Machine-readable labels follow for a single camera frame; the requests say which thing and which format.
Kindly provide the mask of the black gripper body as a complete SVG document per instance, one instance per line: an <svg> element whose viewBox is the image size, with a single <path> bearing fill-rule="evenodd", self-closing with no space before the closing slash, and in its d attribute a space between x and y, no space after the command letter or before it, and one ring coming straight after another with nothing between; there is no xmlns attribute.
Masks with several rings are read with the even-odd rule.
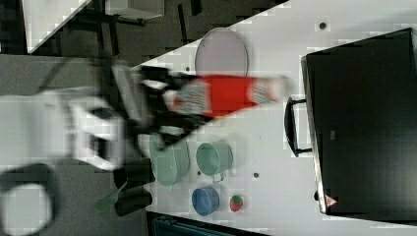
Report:
<svg viewBox="0 0 417 236"><path fill-rule="evenodd" d="M138 72L126 69L126 91L132 95L124 102L126 112L139 114L138 117L131 115L126 120L126 136L140 155L144 153L139 148L139 135L158 134L162 126L181 128L181 135L161 135L161 150L165 150L210 121L205 115L173 111L163 97L168 90L179 91L196 80L193 75L171 75L167 68L161 67L143 66Z"/></svg>

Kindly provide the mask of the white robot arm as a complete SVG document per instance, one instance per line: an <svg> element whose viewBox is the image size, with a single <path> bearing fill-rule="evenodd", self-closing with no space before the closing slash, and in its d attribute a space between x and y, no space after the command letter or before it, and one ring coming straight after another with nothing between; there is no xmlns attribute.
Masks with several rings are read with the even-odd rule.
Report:
<svg viewBox="0 0 417 236"><path fill-rule="evenodd" d="M75 158L99 169L120 168L126 154L139 153L138 136L162 126L184 133L164 136L170 147L209 118L170 111L160 89L135 82L125 65L100 67L100 88L63 88L1 97L1 170L54 165Z"/></svg>

